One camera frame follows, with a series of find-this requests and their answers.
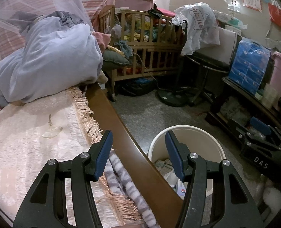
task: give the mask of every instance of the green pillow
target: green pillow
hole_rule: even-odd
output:
[[[130,62],[124,58],[121,54],[106,49],[102,54],[103,57],[103,65],[102,71],[111,71],[114,69],[119,69],[121,67],[131,65]]]

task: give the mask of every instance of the mosquito net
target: mosquito net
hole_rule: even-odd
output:
[[[24,46],[21,28],[56,10],[79,16],[94,30],[82,0],[0,0],[0,60]]]

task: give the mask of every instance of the blue tissue box package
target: blue tissue box package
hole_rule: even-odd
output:
[[[264,77],[270,51],[247,39],[239,43],[228,77],[255,95]]]

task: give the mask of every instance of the orange bag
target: orange bag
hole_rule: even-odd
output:
[[[270,21],[281,27],[281,8],[277,1],[274,2],[275,4],[268,3]]]

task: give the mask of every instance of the pink cloth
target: pink cloth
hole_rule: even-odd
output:
[[[100,32],[92,32],[94,37],[97,39],[101,53],[105,51],[107,45],[111,42],[111,34],[104,34]]]
[[[163,9],[163,8],[158,7],[158,10],[163,12],[164,16],[168,16],[168,17],[171,17],[171,18],[173,18],[175,16],[175,12],[171,12],[167,9]]]

